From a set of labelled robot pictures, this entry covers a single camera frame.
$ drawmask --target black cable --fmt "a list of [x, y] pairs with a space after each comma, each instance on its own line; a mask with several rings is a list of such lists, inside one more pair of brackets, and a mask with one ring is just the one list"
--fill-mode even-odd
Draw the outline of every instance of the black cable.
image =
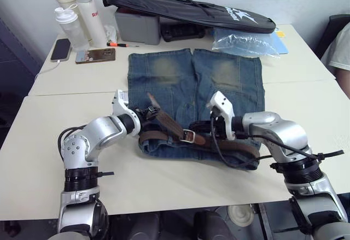
[[333, 156], [338, 156], [344, 154], [343, 150], [339, 150], [339, 151], [334, 151], [333, 153], [327, 153], [327, 154], [318, 154], [318, 158], [320, 160], [324, 160], [325, 158], [329, 158], [329, 157], [333, 157]]
[[[86, 125], [81, 125], [81, 126], [79, 126], [79, 127], [76, 127], [76, 130], [82, 130], [85, 126], [86, 126]], [[71, 135], [71, 134], [72, 134], [73, 132], [75, 132], [76, 130], [71, 130], [70, 132], [68, 132], [68, 133], [66, 134], [66, 136], [64, 137], [63, 140], [65, 140], [66, 138], [68, 138], [69, 135]]]
[[274, 233], [285, 233], [285, 232], [290, 232], [290, 231], [296, 231], [300, 230], [300, 227], [291, 227], [291, 228], [286, 228], [286, 229], [281, 229], [281, 230], [274, 230]]
[[265, 136], [265, 135], [251, 135], [251, 134], [247, 134], [246, 135], [247, 137], [249, 138], [262, 138], [262, 139], [265, 139], [265, 140], [268, 140], [269, 142], [271, 143], [274, 143], [282, 148], [285, 148], [287, 150], [290, 150], [290, 151], [293, 151], [295, 153], [298, 153], [298, 154], [301, 154], [305, 157], [308, 157], [308, 158], [311, 158], [311, 159], [317, 159], [317, 156], [316, 155], [313, 155], [313, 154], [308, 154], [302, 150], [299, 150], [299, 149], [296, 149], [296, 148], [293, 148], [293, 147], [290, 147], [288, 145], [285, 145], [284, 143], [280, 143], [279, 141], [276, 141], [272, 138], [270, 138], [269, 136]]
[[66, 139], [66, 138], [67, 138], [69, 135], [71, 135], [73, 132], [75, 132], [76, 130], [82, 130], [85, 126], [86, 126], [86, 125], [81, 125], [81, 126], [79, 126], [79, 127], [70, 127], [70, 128], [67, 128], [67, 129], [63, 130], [63, 131], [60, 133], [60, 135], [59, 135], [59, 137], [58, 137], [58, 139], [57, 139], [57, 147], [58, 147], [58, 149], [59, 149], [59, 154], [60, 154], [60, 157], [61, 157], [62, 161], [63, 161], [63, 156], [62, 156], [62, 154], [61, 154], [61, 147], [62, 147], [62, 137], [63, 137], [63, 135], [65, 135], [66, 132], [69, 132], [69, 131], [70, 131], [69, 134], [65, 136], [65, 139]]
[[221, 153], [221, 150], [219, 148], [219, 144], [218, 144], [218, 141], [215, 137], [215, 129], [214, 129], [214, 120], [215, 120], [215, 117], [211, 116], [211, 119], [210, 119], [210, 129], [211, 129], [211, 133], [212, 133], [212, 139], [213, 139], [213, 142], [214, 142], [214, 145], [215, 145], [215, 149], [217, 151], [217, 153], [219, 154], [221, 160], [228, 166], [228, 167], [231, 167], [231, 168], [242, 168], [252, 162], [255, 162], [255, 161], [259, 161], [259, 160], [262, 160], [262, 159], [266, 159], [266, 158], [271, 158], [272, 156], [271, 155], [266, 155], [266, 156], [261, 156], [261, 157], [257, 157], [257, 158], [254, 158], [254, 159], [251, 159], [249, 161], [246, 161], [246, 162], [243, 162], [243, 163], [240, 163], [238, 165], [233, 165], [231, 163], [229, 163], [225, 157], [223, 156], [223, 154]]
[[203, 6], [201, 6], [199, 3], [193, 1], [193, 0], [186, 0], [188, 2], [191, 2], [195, 6], [199, 7], [201, 10], [203, 10], [208, 16], [215, 18], [213, 14], [211, 14], [208, 10], [206, 10]]

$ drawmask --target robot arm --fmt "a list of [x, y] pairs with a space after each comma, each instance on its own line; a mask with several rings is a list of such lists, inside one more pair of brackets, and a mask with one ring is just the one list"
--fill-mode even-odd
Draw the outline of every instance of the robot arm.
[[[344, 207], [328, 177], [320, 170], [320, 158], [312, 154], [305, 130], [272, 112], [233, 116], [227, 122], [227, 108], [232, 108], [232, 104], [228, 104], [230, 102], [220, 92], [214, 96], [209, 107], [211, 110], [216, 107], [215, 111], [219, 112], [216, 114], [223, 116], [227, 137], [230, 128], [232, 135], [236, 134], [239, 138], [244, 133], [245, 138], [252, 137], [269, 149], [276, 161], [271, 167], [284, 175], [285, 185], [293, 195], [289, 201], [300, 230], [313, 234], [315, 239], [343, 239], [337, 237], [348, 235], [350, 225], [346, 224], [348, 220]], [[328, 238], [323, 238], [325, 234], [320, 232], [325, 230], [333, 231], [332, 237], [328, 234]]]
[[98, 156], [102, 149], [127, 134], [137, 135], [141, 129], [139, 117], [127, 108], [126, 93], [118, 90], [112, 104], [112, 115], [93, 120], [63, 141], [61, 156], [66, 181], [61, 192], [58, 233], [79, 232], [102, 239], [107, 232], [108, 214], [98, 199], [97, 178], [113, 173], [98, 172]]

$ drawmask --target denim shorts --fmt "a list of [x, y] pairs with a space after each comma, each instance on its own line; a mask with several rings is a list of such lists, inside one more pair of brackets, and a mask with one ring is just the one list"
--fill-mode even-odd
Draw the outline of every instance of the denim shorts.
[[[198, 120], [209, 120], [206, 107], [216, 91], [221, 91], [232, 103], [236, 116], [264, 111], [264, 88], [259, 58], [245, 58], [195, 49], [131, 54], [129, 56], [129, 107], [145, 109], [150, 106], [151, 93], [162, 110], [183, 128]], [[162, 130], [154, 123], [154, 129]], [[253, 140], [240, 142], [260, 148]], [[147, 140], [139, 145], [150, 156], [171, 159], [221, 161], [211, 149], [185, 143]], [[239, 151], [224, 151], [227, 161], [239, 164], [249, 160]], [[243, 169], [256, 169], [258, 162]]]

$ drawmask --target person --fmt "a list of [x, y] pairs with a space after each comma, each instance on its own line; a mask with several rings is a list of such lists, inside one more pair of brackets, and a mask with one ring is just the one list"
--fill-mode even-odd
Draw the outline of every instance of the person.
[[350, 23], [338, 33], [321, 61], [335, 76], [340, 88], [350, 99]]

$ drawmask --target water bottle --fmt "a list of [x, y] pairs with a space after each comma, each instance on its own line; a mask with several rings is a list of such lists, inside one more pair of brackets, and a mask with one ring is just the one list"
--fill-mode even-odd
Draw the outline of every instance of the water bottle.
[[89, 34], [88, 28], [86, 28], [83, 17], [80, 14], [77, 2], [75, 0], [57, 0], [57, 2], [59, 3], [60, 7], [62, 7], [63, 9], [70, 8], [77, 14], [78, 20], [80, 22], [81, 27], [83, 28], [83, 31], [87, 40], [91, 40], [91, 36]]
[[56, 8], [56, 20], [61, 25], [74, 51], [88, 50], [89, 42], [80, 25], [77, 14], [72, 9]]
[[94, 0], [76, 0], [80, 13], [85, 21], [87, 29], [92, 38], [92, 46], [105, 48], [107, 44], [106, 33], [104, 32]]

